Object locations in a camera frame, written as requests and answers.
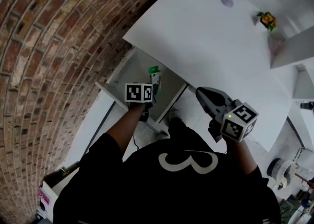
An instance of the wire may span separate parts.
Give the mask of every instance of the wire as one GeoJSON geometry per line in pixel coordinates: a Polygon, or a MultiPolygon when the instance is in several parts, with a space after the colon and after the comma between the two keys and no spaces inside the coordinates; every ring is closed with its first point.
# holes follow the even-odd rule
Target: wire
{"type": "Polygon", "coordinates": [[[137,148],[137,151],[138,151],[138,150],[139,150],[139,147],[138,147],[138,145],[137,145],[136,142],[135,142],[134,134],[133,134],[133,142],[134,142],[134,144],[135,144],[135,146],[136,146],[136,148],[137,148]]]}

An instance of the white table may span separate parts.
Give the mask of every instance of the white table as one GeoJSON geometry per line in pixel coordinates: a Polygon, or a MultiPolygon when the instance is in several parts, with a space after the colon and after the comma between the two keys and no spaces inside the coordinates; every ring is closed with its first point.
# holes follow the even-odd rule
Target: white table
{"type": "Polygon", "coordinates": [[[267,33],[254,27],[258,9],[247,0],[233,8],[220,0],[158,0],[124,39],[194,87],[225,91],[259,114],[251,136],[267,151],[291,106],[270,69],[267,33]]]}

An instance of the white floor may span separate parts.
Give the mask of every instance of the white floor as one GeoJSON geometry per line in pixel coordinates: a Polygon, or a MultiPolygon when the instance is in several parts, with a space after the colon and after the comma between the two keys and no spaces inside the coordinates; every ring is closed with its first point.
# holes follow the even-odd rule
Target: white floor
{"type": "MultiPolygon", "coordinates": [[[[215,152],[226,152],[225,142],[220,141],[219,143],[216,143],[209,134],[208,124],[211,118],[207,114],[205,114],[192,92],[187,89],[179,98],[179,100],[174,104],[174,107],[180,111],[181,117],[186,125],[196,131],[215,152]]],[[[125,112],[126,111],[123,108],[116,104],[113,107],[113,110],[111,111],[107,120],[103,124],[102,128],[98,132],[94,141],[96,141],[99,136],[101,136],[112,125],[114,125],[125,112]]],[[[164,122],[161,122],[160,127],[165,131],[167,130],[164,122]]],[[[134,138],[136,144],[140,148],[142,148],[152,143],[156,138],[156,134],[143,122],[139,122],[134,133],[134,138]]],[[[292,130],[288,122],[285,122],[280,132],[280,135],[278,136],[274,146],[269,152],[267,152],[261,145],[258,145],[249,140],[247,140],[247,144],[249,145],[252,155],[259,165],[264,177],[268,177],[266,174],[266,170],[271,161],[273,161],[275,158],[293,160],[301,146],[299,140],[297,139],[294,131],[292,130]]],[[[130,141],[123,160],[125,161],[135,151],[136,146],[134,145],[133,141],[130,141]]],[[[299,179],[295,179],[292,184],[286,189],[277,191],[275,180],[269,178],[268,186],[275,191],[278,197],[287,198],[291,193],[295,194],[299,191],[300,184],[301,181],[299,179]]]]}

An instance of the black t-shirt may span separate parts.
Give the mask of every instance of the black t-shirt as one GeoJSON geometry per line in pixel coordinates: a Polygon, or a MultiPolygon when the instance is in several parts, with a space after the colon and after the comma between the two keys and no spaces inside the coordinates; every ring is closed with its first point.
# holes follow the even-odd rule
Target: black t-shirt
{"type": "Polygon", "coordinates": [[[245,175],[222,153],[188,150],[170,139],[122,162],[103,134],[54,206],[53,223],[206,222],[280,224],[280,210],[259,168],[245,175]]]}

